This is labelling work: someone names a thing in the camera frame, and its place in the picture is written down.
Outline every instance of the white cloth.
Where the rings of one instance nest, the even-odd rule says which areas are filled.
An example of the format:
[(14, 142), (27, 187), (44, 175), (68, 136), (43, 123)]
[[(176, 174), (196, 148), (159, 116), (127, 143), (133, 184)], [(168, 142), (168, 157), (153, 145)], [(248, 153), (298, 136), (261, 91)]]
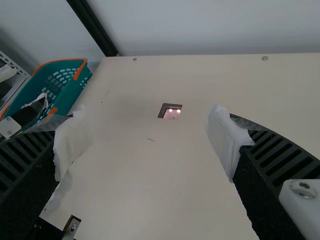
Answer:
[(28, 104), (25, 104), (21, 107), (21, 109), (25, 108), (25, 107), (28, 107), (28, 106), (31, 106), (32, 103), (36, 102), (36, 101), (39, 101), (40, 99), (44, 98), (44, 104), (43, 104), (43, 107), (42, 109), (45, 109), (49, 106), (48, 104), (48, 98), (47, 98), (47, 94), (46, 93), (41, 93), (35, 100), (33, 100), (32, 102), (28, 103)]
[(0, 83), (17, 74), (17, 68), (12, 68), (8, 64), (0, 67)]
[(74, 111), (73, 117), (67, 119), (55, 130), (53, 153), (55, 180), (61, 182), (70, 165), (91, 146), (92, 130), (85, 109)]
[(233, 182), (240, 147), (255, 145), (247, 129), (240, 128), (231, 119), (230, 113), (221, 105), (215, 104), (208, 116), (207, 135), (211, 146), (220, 159), (230, 183)]

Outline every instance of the white wall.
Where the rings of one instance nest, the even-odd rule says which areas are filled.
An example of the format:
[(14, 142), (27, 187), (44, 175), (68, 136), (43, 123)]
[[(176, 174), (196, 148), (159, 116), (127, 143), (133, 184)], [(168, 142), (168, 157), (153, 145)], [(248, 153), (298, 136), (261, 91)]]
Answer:
[(88, 0), (124, 56), (320, 52), (318, 0)]
[(31, 74), (55, 59), (104, 56), (66, 0), (2, 0), (0, 49)]

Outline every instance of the teal basket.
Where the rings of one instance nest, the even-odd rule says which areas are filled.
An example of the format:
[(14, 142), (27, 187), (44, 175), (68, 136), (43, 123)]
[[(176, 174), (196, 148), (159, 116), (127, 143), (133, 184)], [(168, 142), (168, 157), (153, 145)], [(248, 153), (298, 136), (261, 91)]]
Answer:
[(86, 58), (47, 62), (33, 73), (32, 78), (14, 98), (2, 118), (11, 116), (22, 106), (35, 100), (41, 93), (47, 94), (49, 106), (42, 111), (33, 124), (41, 121), (48, 114), (65, 116), (91, 76)]

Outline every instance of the white tabletop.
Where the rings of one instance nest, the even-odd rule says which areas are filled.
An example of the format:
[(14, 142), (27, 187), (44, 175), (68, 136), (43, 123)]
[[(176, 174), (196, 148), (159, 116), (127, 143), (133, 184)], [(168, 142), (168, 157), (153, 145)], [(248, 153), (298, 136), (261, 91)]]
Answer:
[[(82, 219), (78, 240), (258, 239), (205, 133), (213, 103), (320, 158), (320, 54), (262, 57), (104, 58), (73, 107), (93, 145), (46, 220)], [(178, 119), (158, 118), (163, 103), (183, 105)]]

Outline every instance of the black grate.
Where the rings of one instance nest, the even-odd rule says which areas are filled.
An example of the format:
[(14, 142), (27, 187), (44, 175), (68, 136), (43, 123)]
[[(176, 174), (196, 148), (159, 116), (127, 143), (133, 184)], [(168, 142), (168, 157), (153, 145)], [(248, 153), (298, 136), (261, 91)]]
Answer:
[(319, 179), (320, 161), (272, 130), (236, 115), (231, 118), (250, 129), (255, 142), (240, 148), (233, 177), (253, 230), (263, 240), (304, 240), (278, 197), (288, 179)]
[(257, 123), (231, 115), (240, 127), (249, 127), (254, 146), (241, 148), (254, 164), (275, 196), (288, 179), (319, 179), (320, 161), (292, 141)]
[(53, 142), (52, 133), (33, 132), (0, 143), (0, 204)]
[(25, 240), (58, 185), (54, 132), (21, 133), (0, 143), (1, 240)]

